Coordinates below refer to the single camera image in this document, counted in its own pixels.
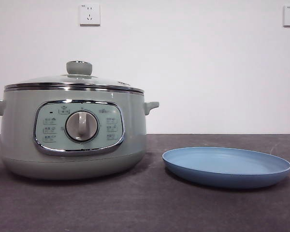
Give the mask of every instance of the stainless steel rim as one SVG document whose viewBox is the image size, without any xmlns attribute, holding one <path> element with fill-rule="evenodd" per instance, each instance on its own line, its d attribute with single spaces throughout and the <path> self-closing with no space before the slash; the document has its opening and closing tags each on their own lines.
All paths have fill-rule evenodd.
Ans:
<svg viewBox="0 0 290 232">
<path fill-rule="evenodd" d="M 53 87 L 61 87 L 61 90 L 67 87 L 77 87 L 77 88 L 84 88 L 87 90 L 88 88 L 93 89 L 109 89 L 109 90 L 125 90 L 130 92 L 137 92 L 137 93 L 144 93 L 144 90 L 139 88 L 133 87 L 126 87 L 126 86 L 110 86 L 110 85 L 93 85 L 93 84 L 86 84 L 86 83 L 20 83 L 20 84 L 13 84 L 7 85 L 4 87 L 4 91 L 17 91 L 17 90 L 37 90 L 37 89 L 45 89 L 45 88 L 53 88 Z"/>
<path fill-rule="evenodd" d="M 122 89 L 90 88 L 90 87 L 17 87 L 17 88 L 6 88 L 4 92 L 22 91 L 22 90 L 65 90 L 65 91 L 79 90 L 79 91 L 96 91 L 96 92 L 112 92 L 112 93 L 129 93 L 144 96 L 143 92 Z"/>
</svg>

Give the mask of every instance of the white wall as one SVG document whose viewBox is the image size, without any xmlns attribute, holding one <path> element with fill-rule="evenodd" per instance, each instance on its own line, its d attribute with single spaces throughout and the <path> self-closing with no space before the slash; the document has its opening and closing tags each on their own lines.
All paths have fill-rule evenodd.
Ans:
<svg viewBox="0 0 290 232">
<path fill-rule="evenodd" d="M 290 0 L 94 0 L 80 27 L 86 2 L 0 0 L 0 99 L 80 59 L 160 101 L 148 133 L 290 133 Z"/>
</svg>

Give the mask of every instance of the lid knob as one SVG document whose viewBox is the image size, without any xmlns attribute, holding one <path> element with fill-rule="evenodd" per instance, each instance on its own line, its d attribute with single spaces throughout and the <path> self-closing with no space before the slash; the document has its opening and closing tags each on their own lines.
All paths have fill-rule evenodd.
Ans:
<svg viewBox="0 0 290 232">
<path fill-rule="evenodd" d="M 85 61 L 69 61 L 67 62 L 68 74 L 91 75 L 92 64 Z"/>
</svg>

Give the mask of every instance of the gray table surface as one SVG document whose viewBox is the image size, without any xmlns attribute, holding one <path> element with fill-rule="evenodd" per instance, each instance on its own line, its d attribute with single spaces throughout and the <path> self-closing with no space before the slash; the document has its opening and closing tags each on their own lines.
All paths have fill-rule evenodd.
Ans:
<svg viewBox="0 0 290 232">
<path fill-rule="evenodd" d="M 0 232 L 290 232 L 290 174 L 255 190 L 190 183 L 165 169 L 163 152 L 187 146 L 235 147 L 290 161 L 290 135 L 147 136 L 134 168 L 107 177 L 32 180 L 0 160 Z"/>
</svg>

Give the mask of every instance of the plastic plate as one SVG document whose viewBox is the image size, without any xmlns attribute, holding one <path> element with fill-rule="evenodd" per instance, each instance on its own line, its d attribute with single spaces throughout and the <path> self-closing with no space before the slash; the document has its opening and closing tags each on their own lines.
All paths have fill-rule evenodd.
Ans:
<svg viewBox="0 0 290 232">
<path fill-rule="evenodd" d="M 202 185 L 253 189 L 274 185 L 290 171 L 290 163 L 270 154 L 225 147 L 186 147 L 162 158 L 175 175 Z"/>
</svg>

